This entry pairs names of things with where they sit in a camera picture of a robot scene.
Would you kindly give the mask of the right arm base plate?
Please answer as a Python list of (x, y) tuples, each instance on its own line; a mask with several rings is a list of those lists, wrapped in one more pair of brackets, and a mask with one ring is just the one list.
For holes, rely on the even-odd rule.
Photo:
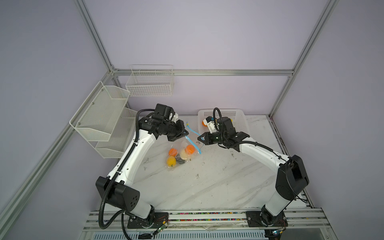
[(268, 211), (247, 211), (246, 220), (249, 227), (287, 227), (288, 222), (284, 212), (277, 216)]

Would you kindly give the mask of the orange tangerine front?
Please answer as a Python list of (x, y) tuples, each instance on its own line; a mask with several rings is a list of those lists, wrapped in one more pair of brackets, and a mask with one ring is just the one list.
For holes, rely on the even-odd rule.
[(178, 150), (175, 149), (175, 148), (171, 148), (171, 149), (169, 150), (168, 154), (169, 154), (170, 157), (176, 157), (177, 154), (178, 154)]

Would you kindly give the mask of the white garlic bulb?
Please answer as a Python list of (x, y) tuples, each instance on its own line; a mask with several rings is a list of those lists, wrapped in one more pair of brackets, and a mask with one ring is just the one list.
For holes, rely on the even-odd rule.
[(179, 156), (183, 159), (188, 161), (189, 160), (189, 155), (187, 154), (185, 149), (180, 150)]

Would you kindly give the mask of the round yellow fruit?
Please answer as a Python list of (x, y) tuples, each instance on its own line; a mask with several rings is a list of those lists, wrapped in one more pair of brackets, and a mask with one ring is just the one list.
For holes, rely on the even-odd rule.
[(169, 168), (175, 167), (176, 164), (177, 164), (177, 160), (176, 160), (176, 158), (174, 156), (169, 156), (167, 158), (167, 166)]

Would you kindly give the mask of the white plastic perforated basket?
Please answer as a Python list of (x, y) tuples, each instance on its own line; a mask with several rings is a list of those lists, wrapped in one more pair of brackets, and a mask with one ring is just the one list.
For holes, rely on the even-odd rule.
[[(204, 132), (208, 132), (208, 127), (203, 125), (203, 120), (207, 117), (213, 116), (213, 109), (208, 110), (200, 110), (198, 112), (198, 133), (203, 134)], [(240, 109), (222, 109), (221, 110), (222, 117), (228, 117), (232, 120), (233, 126), (237, 132), (244, 132), (249, 134), (250, 129), (247, 123), (247, 119), (245, 114)]]

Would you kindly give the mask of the black avocado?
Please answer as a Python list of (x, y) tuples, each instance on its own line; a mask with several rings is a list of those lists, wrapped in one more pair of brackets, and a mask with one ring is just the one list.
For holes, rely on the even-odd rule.
[(186, 160), (183, 160), (181, 157), (176, 157), (176, 161), (180, 165), (185, 164), (187, 162)]

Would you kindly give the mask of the clear zip top bag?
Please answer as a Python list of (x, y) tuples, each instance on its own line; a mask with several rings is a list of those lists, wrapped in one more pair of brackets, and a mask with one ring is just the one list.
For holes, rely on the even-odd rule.
[(197, 139), (200, 136), (199, 133), (193, 130), (188, 122), (186, 123), (186, 130), (189, 134), (176, 140), (168, 150), (168, 156), (166, 158), (168, 170), (189, 163), (202, 154), (204, 144)]

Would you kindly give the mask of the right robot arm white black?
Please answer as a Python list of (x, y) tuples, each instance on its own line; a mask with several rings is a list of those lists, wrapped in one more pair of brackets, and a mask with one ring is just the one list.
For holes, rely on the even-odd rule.
[(275, 191), (262, 207), (258, 222), (269, 227), (282, 219), (284, 209), (310, 183), (303, 160), (297, 155), (280, 154), (256, 142), (250, 135), (237, 132), (228, 117), (207, 117), (203, 123), (209, 131), (198, 137), (199, 142), (204, 145), (217, 144), (222, 148), (248, 155), (276, 174)]

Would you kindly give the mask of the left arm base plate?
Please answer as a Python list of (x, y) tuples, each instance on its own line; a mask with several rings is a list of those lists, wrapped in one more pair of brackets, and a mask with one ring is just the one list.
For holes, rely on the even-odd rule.
[(167, 212), (154, 212), (150, 213), (146, 219), (137, 216), (130, 217), (126, 227), (128, 229), (158, 229), (164, 222), (168, 222), (169, 213)]

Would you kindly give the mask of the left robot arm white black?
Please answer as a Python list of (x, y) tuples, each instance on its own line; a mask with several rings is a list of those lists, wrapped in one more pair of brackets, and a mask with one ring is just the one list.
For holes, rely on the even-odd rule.
[(174, 142), (187, 136), (184, 122), (172, 107), (157, 104), (154, 109), (140, 110), (135, 118), (135, 132), (126, 152), (107, 177), (99, 177), (96, 186), (102, 201), (99, 225), (107, 228), (120, 214), (132, 214), (151, 222), (153, 207), (141, 200), (138, 190), (132, 188), (136, 173), (145, 155), (159, 138), (166, 136)]

